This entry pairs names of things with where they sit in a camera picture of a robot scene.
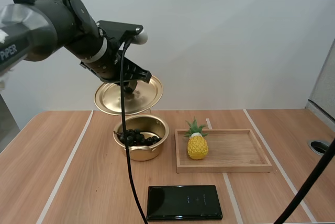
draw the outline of grapes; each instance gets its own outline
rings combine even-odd
[[[123,132],[115,132],[114,134],[117,135],[118,139],[124,144],[125,143],[125,137]],[[154,135],[152,137],[145,138],[144,134],[141,133],[141,130],[136,128],[133,129],[127,129],[127,143],[130,147],[137,146],[137,145],[147,145],[151,146],[153,144],[158,143],[162,138]]]

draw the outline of black phone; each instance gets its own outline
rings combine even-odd
[[[147,220],[221,220],[214,185],[149,186]]]

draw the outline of pineapple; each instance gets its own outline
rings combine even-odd
[[[198,126],[197,121],[193,120],[192,124],[187,122],[189,125],[189,131],[186,132],[186,137],[189,137],[187,144],[187,153],[193,160],[201,160],[208,154],[208,145],[206,140],[203,138],[207,134],[203,134],[202,130],[205,125]]]

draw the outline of black wire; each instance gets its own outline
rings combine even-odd
[[[282,224],[285,220],[293,213],[293,211],[299,206],[300,202],[306,196],[314,182],[318,179],[321,173],[325,170],[331,159],[335,154],[335,139],[329,146],[328,150],[324,153],[319,163],[315,166],[309,177],[306,179],[300,190],[294,196],[291,203],[286,207],[285,211],[279,216],[274,224]]]
[[[130,180],[130,186],[132,190],[132,194],[134,195],[134,199],[136,201],[136,205],[138,207],[138,210],[140,211],[140,214],[142,216],[142,219],[145,224],[148,224],[146,216],[143,213],[143,210],[141,208],[141,204],[138,200],[134,181],[132,180],[132,174],[131,174],[131,165],[130,165],[130,154],[129,154],[129,145],[127,141],[127,129],[126,129],[126,113],[125,113],[125,91],[124,91],[124,58],[126,54],[126,50],[128,49],[129,45],[131,44],[132,40],[128,40],[125,42],[124,49],[121,54],[121,71],[120,71],[120,89],[121,89],[121,117],[122,117],[122,131],[124,134],[124,140],[125,140],[125,146],[126,146],[126,157],[127,157],[127,165],[128,165],[128,175]]]

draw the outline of gray panel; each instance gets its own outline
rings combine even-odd
[[[0,94],[0,152],[19,132],[20,130]]]
[[[319,79],[310,97],[322,109],[335,118],[335,45],[331,46]]]
[[[314,113],[323,123],[325,123],[332,131],[335,131],[335,123],[331,121],[325,114],[319,111],[313,104],[310,102],[307,103],[306,108]]]

